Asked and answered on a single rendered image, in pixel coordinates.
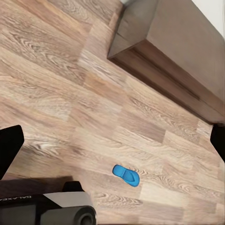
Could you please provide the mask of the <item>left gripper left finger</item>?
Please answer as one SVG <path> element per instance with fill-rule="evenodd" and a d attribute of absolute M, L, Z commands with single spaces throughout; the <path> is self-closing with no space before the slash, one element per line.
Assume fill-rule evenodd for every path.
<path fill-rule="evenodd" d="M 24 144 L 21 125 L 0 130 L 0 181 Z"/>

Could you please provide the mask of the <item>sandal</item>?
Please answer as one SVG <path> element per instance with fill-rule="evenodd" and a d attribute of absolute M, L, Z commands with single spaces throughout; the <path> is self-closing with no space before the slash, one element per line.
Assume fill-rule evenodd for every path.
<path fill-rule="evenodd" d="M 121 165 L 115 165 L 112 172 L 133 187 L 137 187 L 139 184 L 139 175 L 133 170 L 127 169 Z"/>

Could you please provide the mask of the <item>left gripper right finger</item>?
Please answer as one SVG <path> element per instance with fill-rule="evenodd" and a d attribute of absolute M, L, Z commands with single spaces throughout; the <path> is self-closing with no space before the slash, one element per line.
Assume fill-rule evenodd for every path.
<path fill-rule="evenodd" d="M 221 158 L 225 162 L 225 127 L 221 125 L 214 125 L 211 136 L 210 142 L 214 146 L 215 150 L 221 156 Z"/>

